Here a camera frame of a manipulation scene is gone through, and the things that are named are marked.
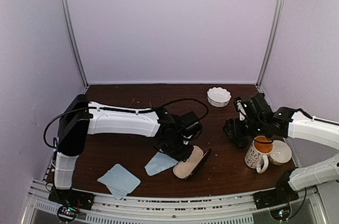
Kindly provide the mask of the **black glasses case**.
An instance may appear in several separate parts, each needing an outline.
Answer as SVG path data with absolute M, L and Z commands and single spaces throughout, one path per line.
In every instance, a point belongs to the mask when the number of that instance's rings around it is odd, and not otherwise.
M 185 161 L 179 161 L 173 167 L 173 174 L 182 180 L 189 178 L 206 162 L 211 151 L 211 148 L 204 152 L 200 147 L 193 146 L 193 151 L 189 158 Z

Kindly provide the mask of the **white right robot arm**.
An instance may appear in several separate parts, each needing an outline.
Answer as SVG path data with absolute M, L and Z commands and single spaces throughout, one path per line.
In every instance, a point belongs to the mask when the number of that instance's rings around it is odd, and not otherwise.
M 249 138 L 279 136 L 309 140 L 338 149 L 338 122 L 311 116 L 301 108 L 280 107 L 272 111 L 263 93 L 246 99 L 237 97 L 233 103 L 239 117 L 228 119 L 222 129 L 239 148 L 245 148 Z M 299 191 L 337 179 L 338 155 L 334 155 L 311 166 L 284 173 L 271 198 L 281 204 L 292 195 L 292 190 Z

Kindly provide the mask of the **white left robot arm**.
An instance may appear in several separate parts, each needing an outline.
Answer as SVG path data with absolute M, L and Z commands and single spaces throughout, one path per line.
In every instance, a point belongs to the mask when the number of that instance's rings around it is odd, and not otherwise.
M 160 151 L 178 161 L 173 173 L 180 179 L 191 176 L 204 162 L 206 153 L 189 144 L 202 130 L 200 118 L 189 112 L 169 113 L 165 106 L 131 109 L 90 102 L 79 94 L 61 115 L 56 144 L 55 195 L 65 205 L 76 201 L 71 190 L 78 156 L 84 151 L 87 135 L 101 133 L 140 135 L 160 142 Z

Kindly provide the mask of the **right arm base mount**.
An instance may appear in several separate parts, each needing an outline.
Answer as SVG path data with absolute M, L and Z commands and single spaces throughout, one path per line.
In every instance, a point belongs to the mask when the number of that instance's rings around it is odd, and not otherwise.
M 292 209 L 291 202 L 299 199 L 298 192 L 293 190 L 288 183 L 292 172 L 293 170 L 285 171 L 276 182 L 275 188 L 253 194 L 256 208 L 258 210 L 273 208 L 273 210 L 270 210 L 270 215 L 274 220 L 279 221 L 279 223 L 288 222 L 294 218 L 306 201 L 307 188 L 304 187 L 304 198 L 301 205 L 297 210 Z

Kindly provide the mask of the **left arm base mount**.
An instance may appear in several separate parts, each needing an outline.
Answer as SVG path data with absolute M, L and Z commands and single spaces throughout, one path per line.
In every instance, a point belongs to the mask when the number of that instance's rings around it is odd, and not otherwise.
M 59 190 L 54 186 L 51 188 L 48 200 L 60 204 L 57 209 L 57 217 L 64 223 L 74 221 L 83 215 L 82 210 L 91 210 L 95 195 L 73 189 Z

